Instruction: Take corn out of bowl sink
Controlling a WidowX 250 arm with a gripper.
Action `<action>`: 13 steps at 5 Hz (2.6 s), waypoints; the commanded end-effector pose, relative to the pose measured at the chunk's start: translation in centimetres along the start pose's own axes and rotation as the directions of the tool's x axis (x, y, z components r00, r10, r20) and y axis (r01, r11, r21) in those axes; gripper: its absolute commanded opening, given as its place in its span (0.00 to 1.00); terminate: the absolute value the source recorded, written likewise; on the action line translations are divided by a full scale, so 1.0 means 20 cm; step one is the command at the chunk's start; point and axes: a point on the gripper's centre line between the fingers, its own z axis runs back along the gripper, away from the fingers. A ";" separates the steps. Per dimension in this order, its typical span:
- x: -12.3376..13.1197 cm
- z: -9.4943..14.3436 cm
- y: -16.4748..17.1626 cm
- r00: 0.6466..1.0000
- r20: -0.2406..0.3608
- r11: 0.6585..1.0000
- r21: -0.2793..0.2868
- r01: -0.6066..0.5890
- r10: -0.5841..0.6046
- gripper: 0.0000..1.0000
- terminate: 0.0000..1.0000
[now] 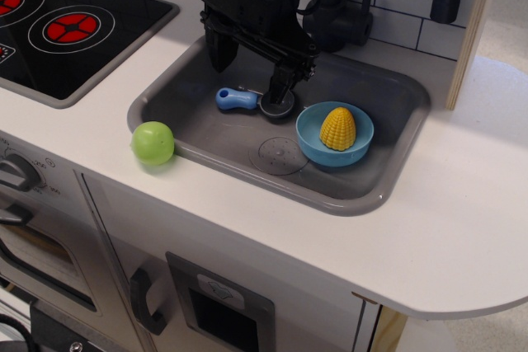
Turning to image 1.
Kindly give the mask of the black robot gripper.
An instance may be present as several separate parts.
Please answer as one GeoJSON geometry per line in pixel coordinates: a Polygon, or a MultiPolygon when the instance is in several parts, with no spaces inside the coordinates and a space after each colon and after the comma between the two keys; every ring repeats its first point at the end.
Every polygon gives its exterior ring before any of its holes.
{"type": "Polygon", "coordinates": [[[296,80],[314,75],[319,49],[297,20],[299,0],[201,0],[205,42],[222,73],[240,45],[275,63],[269,102],[279,105],[296,80]]]}

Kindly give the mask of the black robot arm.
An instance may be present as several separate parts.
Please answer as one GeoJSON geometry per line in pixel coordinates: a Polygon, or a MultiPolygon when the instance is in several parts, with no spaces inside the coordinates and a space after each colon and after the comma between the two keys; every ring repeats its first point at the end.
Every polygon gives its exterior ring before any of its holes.
{"type": "Polygon", "coordinates": [[[273,62],[265,102],[279,105],[297,82],[314,73],[318,46],[298,22],[300,0],[201,0],[213,68],[221,73],[235,59],[238,47],[273,62]]]}

